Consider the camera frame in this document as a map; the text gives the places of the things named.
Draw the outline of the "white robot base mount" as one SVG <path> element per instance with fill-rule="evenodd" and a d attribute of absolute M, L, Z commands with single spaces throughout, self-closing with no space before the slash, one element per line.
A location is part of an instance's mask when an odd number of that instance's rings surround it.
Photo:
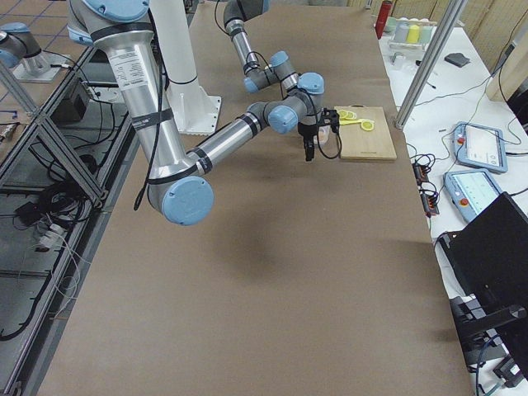
<path fill-rule="evenodd" d="M 167 98 L 178 130 L 183 134 L 213 134 L 221 98 L 208 95 L 200 85 L 184 2 L 153 0 L 149 9 L 167 73 Z"/>

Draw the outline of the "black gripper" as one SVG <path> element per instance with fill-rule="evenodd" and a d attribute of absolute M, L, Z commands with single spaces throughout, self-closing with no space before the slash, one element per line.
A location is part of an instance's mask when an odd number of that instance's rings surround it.
<path fill-rule="evenodd" d="M 297 128 L 304 140 L 305 161 L 311 162 L 314 159 L 314 142 L 317 141 L 318 125 L 298 123 Z"/>

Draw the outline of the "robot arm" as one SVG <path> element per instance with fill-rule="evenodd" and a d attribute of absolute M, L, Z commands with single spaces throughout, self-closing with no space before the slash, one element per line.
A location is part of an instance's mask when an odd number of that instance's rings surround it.
<path fill-rule="evenodd" d="M 244 84 L 257 92 L 274 83 L 285 89 L 280 101 L 257 102 L 233 122 L 186 149 L 163 82 L 168 71 L 156 61 L 165 16 L 153 14 L 150 1 L 71 1 L 68 30 L 72 40 L 103 51 L 139 137 L 148 171 L 140 195 L 168 221 L 180 225 L 200 222 L 211 211 L 214 192 L 205 174 L 265 128 L 304 134 L 307 153 L 321 118 L 323 77 L 297 73 L 287 53 L 280 51 L 261 67 L 249 44 L 245 23 L 266 12 L 266 1 L 229 1 L 224 27 L 242 61 Z"/>
<path fill-rule="evenodd" d="M 251 46 L 245 24 L 269 10 L 269 1 L 226 1 L 223 14 L 224 33 L 231 39 L 243 67 L 243 84 L 250 93 L 259 92 L 279 83 L 290 92 L 297 88 L 299 74 L 289 55 L 281 50 L 270 61 Z"/>

